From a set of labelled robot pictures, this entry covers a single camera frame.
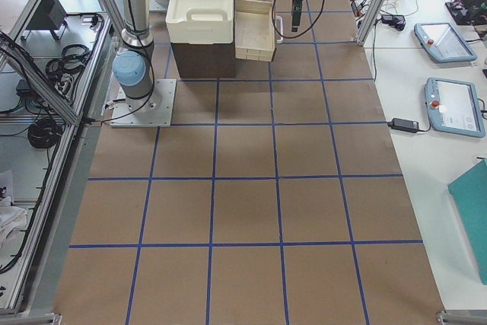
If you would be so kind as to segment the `white plastic tray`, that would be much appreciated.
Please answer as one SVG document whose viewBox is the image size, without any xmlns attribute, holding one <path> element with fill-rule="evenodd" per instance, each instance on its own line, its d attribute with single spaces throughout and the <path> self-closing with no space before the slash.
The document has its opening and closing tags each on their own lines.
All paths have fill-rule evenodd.
<svg viewBox="0 0 487 325">
<path fill-rule="evenodd" d="M 166 24 L 172 43 L 232 43 L 234 0 L 170 0 Z"/>
</svg>

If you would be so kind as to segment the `teach pendant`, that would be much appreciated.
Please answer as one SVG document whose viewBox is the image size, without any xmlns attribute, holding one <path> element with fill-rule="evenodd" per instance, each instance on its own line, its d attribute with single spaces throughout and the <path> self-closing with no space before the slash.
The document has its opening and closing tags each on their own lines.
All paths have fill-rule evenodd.
<svg viewBox="0 0 487 325">
<path fill-rule="evenodd" d="M 436 62 L 472 62 L 476 53 L 450 23 L 418 23 L 414 34 L 424 50 Z"/>
<path fill-rule="evenodd" d="M 428 78 L 425 101 L 431 127 L 475 138 L 485 136 L 475 85 L 468 81 Z"/>
</svg>

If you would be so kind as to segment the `black power adapter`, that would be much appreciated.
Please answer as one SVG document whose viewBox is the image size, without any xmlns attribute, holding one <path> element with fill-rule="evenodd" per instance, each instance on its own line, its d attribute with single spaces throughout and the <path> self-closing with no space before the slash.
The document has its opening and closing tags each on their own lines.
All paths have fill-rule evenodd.
<svg viewBox="0 0 487 325">
<path fill-rule="evenodd" d="M 420 131 L 419 123 L 410 119 L 392 118 L 387 125 L 392 130 L 401 132 L 417 133 Z"/>
</svg>

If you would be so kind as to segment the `dark wooden drawer cabinet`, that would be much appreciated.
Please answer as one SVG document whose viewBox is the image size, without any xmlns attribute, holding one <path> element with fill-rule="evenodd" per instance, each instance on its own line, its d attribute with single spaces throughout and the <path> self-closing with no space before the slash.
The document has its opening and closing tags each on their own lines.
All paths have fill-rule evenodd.
<svg viewBox="0 0 487 325">
<path fill-rule="evenodd" d="M 182 79 L 233 78 L 236 75 L 234 43 L 172 43 L 171 48 Z"/>
</svg>

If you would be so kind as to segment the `aluminium frame rail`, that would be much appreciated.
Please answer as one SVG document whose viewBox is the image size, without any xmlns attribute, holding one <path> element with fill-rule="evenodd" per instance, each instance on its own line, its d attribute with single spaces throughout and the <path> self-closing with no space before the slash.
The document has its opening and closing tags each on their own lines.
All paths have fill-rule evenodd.
<svg viewBox="0 0 487 325">
<path fill-rule="evenodd" d="M 15 88 L 20 79 L 29 81 L 41 99 L 41 107 L 22 107 L 1 118 L 1 171 L 11 172 L 12 181 L 4 183 L 13 194 L 15 206 L 27 210 L 27 226 L 1 246 L 1 313 L 15 314 L 24 298 L 31 263 L 40 242 L 53 197 L 61 183 L 66 158 L 88 105 L 94 80 L 102 70 L 111 42 L 111 22 L 105 13 L 69 14 L 67 26 L 59 41 L 36 31 L 19 41 L 31 56 L 32 63 L 12 49 L 14 56 L 1 67 L 1 104 L 12 107 L 19 101 Z M 48 61 L 59 58 L 62 49 L 84 44 L 91 57 L 84 71 L 72 78 L 67 94 L 50 87 L 37 72 L 45 70 Z M 63 132 L 51 148 L 35 148 L 27 138 L 32 123 L 51 116 Z"/>
</svg>

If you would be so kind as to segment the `upper teach pendant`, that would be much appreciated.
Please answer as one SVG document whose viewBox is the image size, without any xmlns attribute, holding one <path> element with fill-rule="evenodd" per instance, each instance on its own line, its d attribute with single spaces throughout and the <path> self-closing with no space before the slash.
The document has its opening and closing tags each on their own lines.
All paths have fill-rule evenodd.
<svg viewBox="0 0 487 325">
<path fill-rule="evenodd" d="M 476 53 L 450 23 L 418 23 L 414 34 L 424 50 L 436 62 L 472 62 Z"/>
</svg>

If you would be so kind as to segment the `lower teach pendant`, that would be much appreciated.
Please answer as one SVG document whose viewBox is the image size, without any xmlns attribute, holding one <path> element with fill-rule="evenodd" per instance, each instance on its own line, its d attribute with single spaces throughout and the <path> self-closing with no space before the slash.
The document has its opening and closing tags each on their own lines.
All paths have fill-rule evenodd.
<svg viewBox="0 0 487 325">
<path fill-rule="evenodd" d="M 485 136 L 475 85 L 468 81 L 428 78 L 425 101 L 431 127 L 475 138 Z"/>
</svg>

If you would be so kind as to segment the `wooden drawer with white handle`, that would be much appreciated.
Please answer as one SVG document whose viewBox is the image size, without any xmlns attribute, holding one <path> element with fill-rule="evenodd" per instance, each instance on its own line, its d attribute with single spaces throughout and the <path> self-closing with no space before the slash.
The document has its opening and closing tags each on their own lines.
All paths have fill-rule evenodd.
<svg viewBox="0 0 487 325">
<path fill-rule="evenodd" d="M 276 52 L 272 3 L 236 0 L 234 20 L 236 58 L 272 62 Z"/>
</svg>

